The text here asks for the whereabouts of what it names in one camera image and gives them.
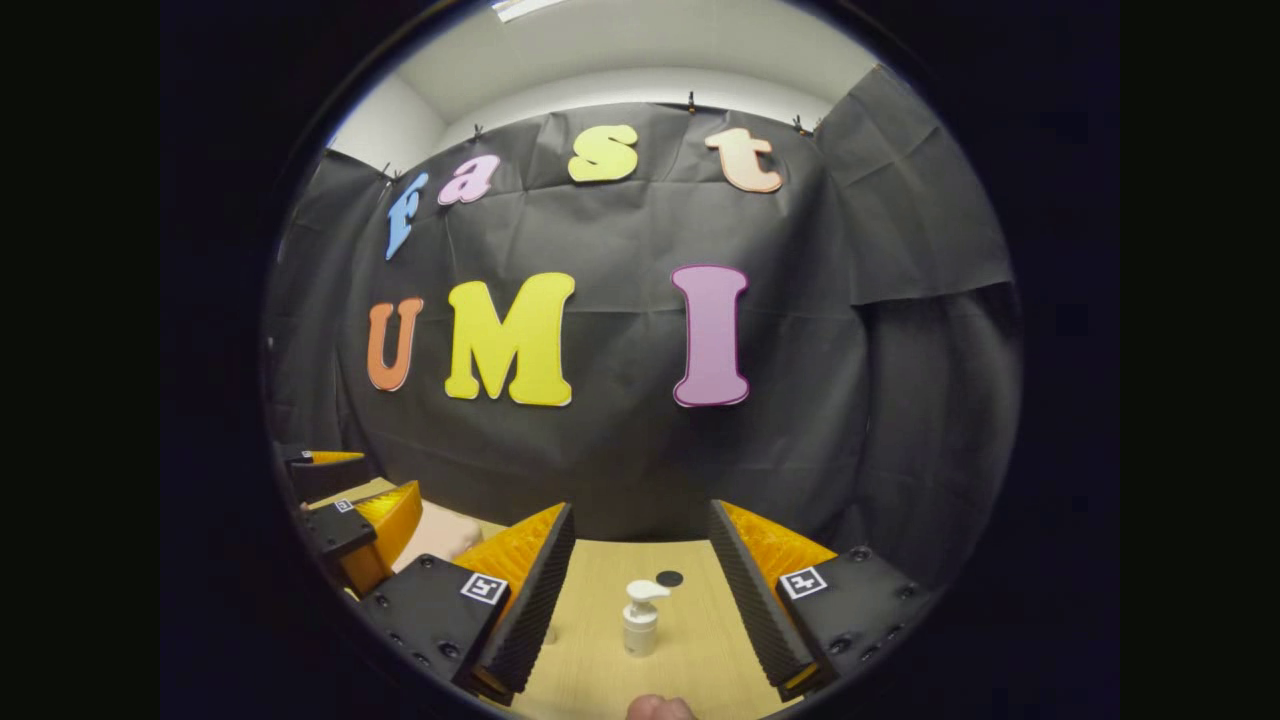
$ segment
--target blue letter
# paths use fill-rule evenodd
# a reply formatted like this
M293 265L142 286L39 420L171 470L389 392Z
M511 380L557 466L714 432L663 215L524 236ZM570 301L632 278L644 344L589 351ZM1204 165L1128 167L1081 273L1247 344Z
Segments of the blue letter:
M387 243L387 259L390 260L392 255L399 250L399 246L404 243L408 238L408 219L417 213L417 191L426 184L426 173L417 176L407 188L404 188L404 195L392 204L392 209L387 213L387 219L392 222L392 236L390 241Z

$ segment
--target peach letter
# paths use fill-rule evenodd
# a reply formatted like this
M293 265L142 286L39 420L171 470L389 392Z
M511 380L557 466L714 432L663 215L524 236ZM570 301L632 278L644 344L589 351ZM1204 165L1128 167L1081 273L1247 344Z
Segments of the peach letter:
M773 192L782 187L782 176L762 172L755 156L756 152L772 152L773 146L768 140L754 140L746 128L718 132L707 138L707 147L719 149L721 169L733 187L748 192Z

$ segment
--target finger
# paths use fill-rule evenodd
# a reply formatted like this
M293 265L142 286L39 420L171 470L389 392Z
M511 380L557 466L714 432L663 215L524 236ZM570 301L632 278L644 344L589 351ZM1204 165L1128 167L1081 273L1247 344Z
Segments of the finger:
M694 717L694 711L689 708L689 705L678 698L673 697L658 706L653 712L653 720L698 720Z
M627 706L627 720L654 720L654 711L663 703L662 696L643 694Z

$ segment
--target light wood surface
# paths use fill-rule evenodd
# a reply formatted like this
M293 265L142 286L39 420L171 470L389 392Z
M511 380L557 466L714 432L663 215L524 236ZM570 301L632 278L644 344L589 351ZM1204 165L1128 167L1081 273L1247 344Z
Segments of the light wood surface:
M378 478L340 497L358 500L392 489ZM329 498L315 505L323 505ZM502 525L476 520L485 538ZM622 609L631 580L663 570L684 575L659 610L653 655L622 650ZM579 539L552 616L554 642L544 644L524 693L511 710L536 720L622 720L636 697L682 697L699 720L746 720L785 705L769 687L724 573L708 541L618 543Z

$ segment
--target pump bottle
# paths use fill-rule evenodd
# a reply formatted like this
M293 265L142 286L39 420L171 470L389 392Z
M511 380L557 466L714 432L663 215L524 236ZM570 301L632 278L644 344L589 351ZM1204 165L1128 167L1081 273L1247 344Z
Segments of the pump bottle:
M658 639L658 609L653 600L669 597L671 591L653 580L635 580L627 584L631 603L622 609L622 643L631 657L644 657L653 652Z

